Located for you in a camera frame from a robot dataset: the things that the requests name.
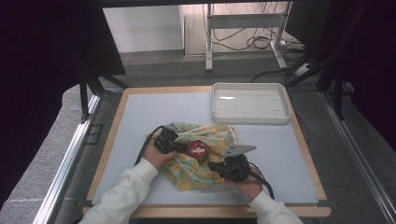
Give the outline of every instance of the human hand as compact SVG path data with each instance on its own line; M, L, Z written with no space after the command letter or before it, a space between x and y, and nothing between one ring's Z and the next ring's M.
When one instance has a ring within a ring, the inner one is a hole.
M250 166L250 169L256 175L260 175L260 172L256 167ZM247 179L242 182L235 183L230 180L225 180L225 182L239 188L239 190L245 195L245 197L248 198L250 202L262 192L262 183L251 175L249 175Z
M176 156L177 152L169 152L168 154L162 154L155 146L154 139L148 142L148 146L143 153L143 158L149 161L157 170L161 168L163 163Z

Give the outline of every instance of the yellow cloth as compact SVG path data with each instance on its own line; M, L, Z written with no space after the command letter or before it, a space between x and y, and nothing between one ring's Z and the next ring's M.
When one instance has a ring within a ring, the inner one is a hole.
M224 160L222 153L230 144L234 144L233 128L224 124L210 126L181 122L174 124L180 130L175 142L188 144L195 140L201 140L209 147L208 158L205 163L200 165L196 159L178 153L163 165L162 170L165 176L180 190L208 189L222 183L224 179L217 172L211 172L207 163Z

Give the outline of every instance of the wooden board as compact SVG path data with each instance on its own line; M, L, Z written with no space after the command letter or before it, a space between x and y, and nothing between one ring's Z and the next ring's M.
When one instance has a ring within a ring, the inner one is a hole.
M120 126L120 120L125 108L125 104L130 94L151 94L151 93L177 93L177 92L212 92L211 86L194 86L194 87L160 87L160 88L132 88L125 90L122 95L120 106L117 110L116 117L110 129L109 136L106 141L105 149L96 170L92 186L87 197L87 201L91 202L97 187L102 179L106 169L106 164L113 147L117 130ZM313 181L315 190L318 195L319 202L327 202L327 197L321 185L315 165L312 161L308 147L305 143L304 136L300 129L297 118L291 118L291 124L296 134L298 144L302 151L308 172ZM318 205L301 205L288 206L299 217L326 217L331 213L329 206ZM84 214L89 207L84 207ZM133 217L255 217L256 214L248 206L140 206L133 213Z

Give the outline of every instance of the person's arm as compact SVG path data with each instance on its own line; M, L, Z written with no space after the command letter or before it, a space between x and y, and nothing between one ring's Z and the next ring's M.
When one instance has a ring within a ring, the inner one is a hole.
M259 174L255 167L252 171ZM262 190L262 183L254 177L249 176L240 183L228 183L235 185L250 201L248 204L256 213L259 224L303 224L303 222L292 213L285 204L274 201Z
M143 159L134 168L124 171L79 223L128 223L132 212L148 195L149 183L158 174L157 170L176 154L162 154L151 141Z

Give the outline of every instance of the black curtain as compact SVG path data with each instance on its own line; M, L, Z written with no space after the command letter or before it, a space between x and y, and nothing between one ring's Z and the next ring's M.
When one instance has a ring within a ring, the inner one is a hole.
M340 24L346 24L346 19L359 2L368 4L368 7L336 65L326 69L330 69L332 74L340 73L344 81L352 84L355 89L351 95L352 102L396 150L396 32L393 28L396 24L396 1L332 1L321 39L326 40L330 36L334 39L322 46L316 58L323 60L329 57L345 30L335 31Z
M0 204L39 150L64 92L79 83L85 66L124 74L100 7L15 2L0 9Z

